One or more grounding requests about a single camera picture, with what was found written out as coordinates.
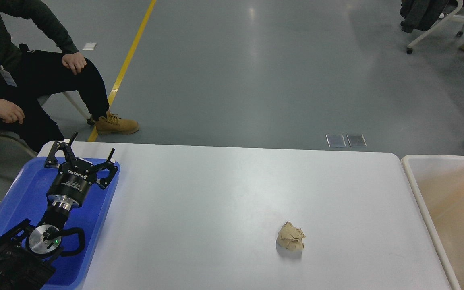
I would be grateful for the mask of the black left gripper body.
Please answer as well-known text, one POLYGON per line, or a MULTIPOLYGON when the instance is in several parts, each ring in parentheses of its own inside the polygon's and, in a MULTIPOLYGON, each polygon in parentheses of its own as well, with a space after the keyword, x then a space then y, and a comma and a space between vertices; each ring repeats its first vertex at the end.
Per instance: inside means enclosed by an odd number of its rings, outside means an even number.
POLYGON ((91 185, 97 180, 96 173, 90 171, 93 166, 92 162, 64 162, 59 165, 58 174, 47 192, 48 202, 67 203, 70 208, 80 208, 91 185))

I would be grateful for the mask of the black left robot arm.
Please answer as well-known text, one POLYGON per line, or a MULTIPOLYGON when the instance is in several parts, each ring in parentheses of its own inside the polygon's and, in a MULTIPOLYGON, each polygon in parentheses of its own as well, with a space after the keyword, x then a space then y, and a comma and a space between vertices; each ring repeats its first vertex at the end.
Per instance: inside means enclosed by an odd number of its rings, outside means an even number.
POLYGON ((0 290, 81 286, 118 183, 114 149, 83 159, 74 138, 22 167, 0 205, 0 290))

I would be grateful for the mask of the person's left hand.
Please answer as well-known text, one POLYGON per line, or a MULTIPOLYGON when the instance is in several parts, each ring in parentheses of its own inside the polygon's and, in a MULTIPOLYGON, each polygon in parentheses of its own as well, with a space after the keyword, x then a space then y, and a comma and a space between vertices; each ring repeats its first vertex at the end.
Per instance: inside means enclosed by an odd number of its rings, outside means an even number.
POLYGON ((62 65, 68 68, 74 75, 82 72, 87 66, 87 61, 81 52, 65 54, 62 56, 62 65))

